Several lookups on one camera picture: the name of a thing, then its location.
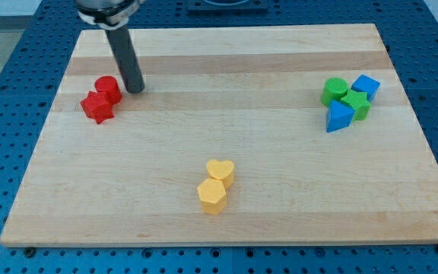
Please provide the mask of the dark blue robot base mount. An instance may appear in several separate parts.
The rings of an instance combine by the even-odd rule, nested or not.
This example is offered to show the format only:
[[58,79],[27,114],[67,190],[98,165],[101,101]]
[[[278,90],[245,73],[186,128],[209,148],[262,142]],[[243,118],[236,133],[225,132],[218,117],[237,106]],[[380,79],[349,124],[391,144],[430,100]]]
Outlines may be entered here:
[[186,0],[188,12],[267,11],[268,0]]

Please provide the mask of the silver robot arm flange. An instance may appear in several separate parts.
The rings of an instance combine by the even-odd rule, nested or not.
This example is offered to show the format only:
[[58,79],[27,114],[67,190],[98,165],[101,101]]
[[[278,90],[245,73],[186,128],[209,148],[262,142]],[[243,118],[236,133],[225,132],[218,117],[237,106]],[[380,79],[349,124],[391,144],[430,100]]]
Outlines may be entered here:
[[129,18],[146,0],[74,0],[79,18],[87,24],[104,30],[116,30],[129,22]]

